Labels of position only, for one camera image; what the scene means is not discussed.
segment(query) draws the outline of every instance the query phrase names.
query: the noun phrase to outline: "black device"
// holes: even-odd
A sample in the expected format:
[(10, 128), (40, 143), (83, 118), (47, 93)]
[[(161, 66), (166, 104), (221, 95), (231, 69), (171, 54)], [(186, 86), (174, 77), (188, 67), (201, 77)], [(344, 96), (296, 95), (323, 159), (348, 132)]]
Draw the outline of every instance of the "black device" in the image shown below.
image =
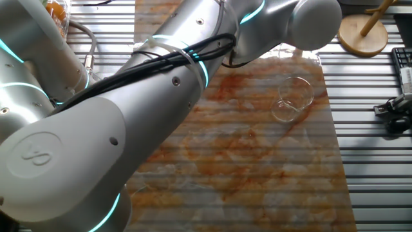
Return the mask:
[(391, 53), (395, 69), (400, 75), (400, 69), (411, 67), (412, 48), (394, 48)]

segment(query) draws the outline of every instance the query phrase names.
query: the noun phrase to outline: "marble surface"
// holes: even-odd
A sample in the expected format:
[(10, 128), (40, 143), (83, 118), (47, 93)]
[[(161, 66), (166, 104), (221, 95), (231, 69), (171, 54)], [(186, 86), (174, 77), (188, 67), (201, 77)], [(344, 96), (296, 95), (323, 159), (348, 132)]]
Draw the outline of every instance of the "marble surface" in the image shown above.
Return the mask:
[[(287, 77), (315, 92), (291, 123), (270, 110)], [(128, 231), (356, 231), (320, 59), (285, 45), (221, 68), (127, 187)]]

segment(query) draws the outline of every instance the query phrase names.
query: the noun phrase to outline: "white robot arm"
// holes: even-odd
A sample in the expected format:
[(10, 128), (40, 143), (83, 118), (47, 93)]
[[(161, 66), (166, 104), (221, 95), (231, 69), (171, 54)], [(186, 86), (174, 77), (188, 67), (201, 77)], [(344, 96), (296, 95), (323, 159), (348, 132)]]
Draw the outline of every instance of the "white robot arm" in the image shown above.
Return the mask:
[[(333, 39), (341, 17), (336, 0), (185, 0), (118, 75), (132, 73), (134, 67), (157, 55), (174, 51), (187, 55), (182, 50), (216, 32), (237, 37), (232, 64), (250, 62), (279, 43), (318, 49)], [(222, 37), (202, 50), (219, 49), (228, 40)], [(0, 210), (34, 232), (125, 230), (131, 215), (126, 181), (183, 122), (223, 58), (195, 59), (194, 64), (119, 87), (113, 81), (108, 91), (80, 102), (69, 100), (62, 106), (64, 111), (41, 120), (38, 116), (37, 122), (15, 128), (19, 130), (0, 141)], [(0, 51), (0, 62), (0, 67), (8, 63), (24, 70), (23, 64), (4, 51)], [(37, 103), (48, 104), (34, 88), (42, 85), (29, 73), (15, 76), (31, 82), (30, 96)], [(4, 95), (21, 93), (5, 88), (6, 82), (0, 80), (0, 102)], [(107, 84), (110, 78), (102, 82)], [(0, 119), (14, 110), (8, 109)]]

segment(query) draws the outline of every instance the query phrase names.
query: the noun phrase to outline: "empty glass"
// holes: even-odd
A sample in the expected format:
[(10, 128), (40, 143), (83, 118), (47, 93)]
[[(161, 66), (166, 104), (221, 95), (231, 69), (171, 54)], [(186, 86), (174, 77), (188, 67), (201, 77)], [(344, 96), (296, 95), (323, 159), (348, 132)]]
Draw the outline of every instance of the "empty glass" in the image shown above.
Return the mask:
[(281, 122), (292, 122), (314, 101), (314, 89), (300, 77), (285, 79), (278, 88), (279, 97), (271, 106), (272, 115)]

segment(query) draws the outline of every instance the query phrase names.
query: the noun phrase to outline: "slatted metal surface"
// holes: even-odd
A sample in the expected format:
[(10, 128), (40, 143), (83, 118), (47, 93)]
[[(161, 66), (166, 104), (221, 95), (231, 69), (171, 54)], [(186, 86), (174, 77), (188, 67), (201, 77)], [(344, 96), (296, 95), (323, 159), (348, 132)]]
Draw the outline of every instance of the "slatted metal surface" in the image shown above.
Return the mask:
[[(74, 0), (72, 19), (96, 34), (95, 71), (107, 77), (133, 50), (135, 0), (82, 6), (97, 2)], [(161, 2), (152, 0), (153, 6)], [(372, 110), (400, 94), (389, 55), (392, 48), (404, 47), (393, 20), (397, 13), (412, 13), (412, 6), (392, 6), (384, 16), (389, 44), (380, 55), (360, 59), (346, 52), (337, 38), (319, 50), (359, 231), (412, 231), (412, 131), (390, 137)], [(138, 16), (142, 39), (160, 26), (152, 14), (141, 12)], [(91, 41), (78, 30), (70, 32), (68, 43), (83, 59)]]

